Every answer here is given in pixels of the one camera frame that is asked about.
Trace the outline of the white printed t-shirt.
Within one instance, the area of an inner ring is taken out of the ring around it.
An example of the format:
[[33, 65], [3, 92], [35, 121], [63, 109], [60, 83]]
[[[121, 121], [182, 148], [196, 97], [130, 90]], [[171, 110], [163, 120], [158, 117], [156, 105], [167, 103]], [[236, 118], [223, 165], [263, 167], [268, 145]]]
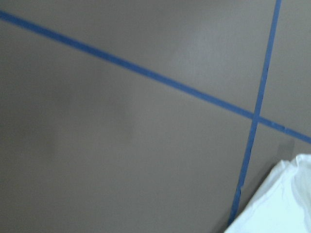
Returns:
[[227, 233], [309, 233], [311, 156], [281, 160], [271, 170]]

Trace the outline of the blue tape line crosswise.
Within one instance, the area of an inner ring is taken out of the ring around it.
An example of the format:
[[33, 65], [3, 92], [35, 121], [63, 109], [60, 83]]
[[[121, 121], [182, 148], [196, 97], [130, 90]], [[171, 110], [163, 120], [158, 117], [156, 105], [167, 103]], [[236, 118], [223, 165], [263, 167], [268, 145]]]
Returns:
[[245, 110], [241, 107], [238, 107], [232, 103], [229, 103], [227, 101], [221, 100], [217, 97], [214, 97], [212, 95], [209, 95], [207, 93], [201, 92], [195, 88], [192, 88], [190, 86], [187, 86], [183, 83], [177, 82], [169, 77], [163, 76], [161, 74], [158, 74], [156, 72], [153, 72], [151, 70], [148, 70], [146, 68], [143, 68], [139, 65], [136, 65], [132, 62], [129, 62], [127, 60], [124, 60], [122, 58], [119, 58], [117, 56], [114, 56], [110, 53], [107, 53], [105, 51], [102, 51], [100, 49], [97, 49], [95, 47], [92, 47], [90, 45], [87, 45], [85, 43], [82, 43], [76, 39], [70, 38], [68, 36], [65, 36], [61, 33], [57, 33], [53, 30], [47, 29], [45, 27], [42, 27], [38, 24], [35, 24], [33, 22], [30, 22], [28, 20], [19, 18], [15, 15], [12, 15], [8, 12], [5, 12], [1, 10], [0, 12], [0, 19], [3, 21], [6, 21], [8, 23], [14, 24], [18, 27], [24, 28], [26, 30], [29, 30], [33, 33], [39, 34], [43, 37], [49, 38], [51, 40], [54, 40], [58, 43], [64, 44], [66, 46], [69, 46], [71, 48], [74, 48], [76, 50], [79, 50], [81, 52], [87, 53], [89, 55], [95, 56], [99, 59], [102, 59], [104, 61], [110, 62], [114, 65], [117, 65], [119, 67], [125, 68], [129, 71], [132, 71], [134, 73], [137, 73], [139, 75], [145, 76], [149, 79], [155, 80], [157, 82], [163, 83], [167, 86], [170, 86], [172, 88], [175, 88], [179, 91], [185, 92], [197, 99], [204, 100], [206, 102], [209, 102], [211, 104], [214, 104], [216, 106], [219, 106], [221, 108], [224, 108], [230, 112], [233, 112], [235, 114], [238, 114], [242, 117], [252, 119], [253, 113]]

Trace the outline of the blue tape line far left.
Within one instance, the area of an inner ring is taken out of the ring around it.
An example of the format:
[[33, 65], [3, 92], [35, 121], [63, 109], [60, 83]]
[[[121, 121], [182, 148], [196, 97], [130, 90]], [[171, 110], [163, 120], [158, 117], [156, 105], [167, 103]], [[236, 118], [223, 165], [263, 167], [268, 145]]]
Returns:
[[249, 167], [249, 162], [251, 158], [252, 148], [253, 148], [255, 137], [256, 137], [257, 127], [259, 124], [259, 117], [261, 113], [263, 97], [265, 93], [267, 77], [268, 77], [268, 72], [269, 72], [269, 66], [270, 66], [270, 61], [271, 61], [272, 52], [273, 52], [273, 46], [274, 46], [274, 40], [275, 40], [275, 35], [276, 35], [276, 29], [277, 29], [277, 23], [278, 23], [281, 3], [282, 3], [281, 0], [276, 0], [275, 2], [273, 18], [272, 18], [272, 23], [270, 27], [269, 38], [268, 38], [268, 43], [267, 43], [267, 48], [266, 48], [266, 53], [265, 53], [265, 58], [264, 58], [264, 64], [263, 64], [263, 69], [262, 69], [259, 88], [258, 88], [256, 105], [255, 105], [255, 109], [254, 109], [254, 113], [252, 117], [252, 122], [251, 122], [250, 130], [249, 130], [246, 148], [244, 151], [244, 156], [243, 156], [241, 170], [239, 173], [237, 187], [236, 187], [236, 191], [234, 194], [232, 206], [230, 209], [230, 214], [229, 214], [229, 218], [227, 222], [228, 226], [230, 226], [235, 220], [237, 213], [238, 213], [240, 201], [241, 201], [242, 188], [245, 183], [245, 179], [246, 179], [246, 175], [247, 175], [247, 171]]

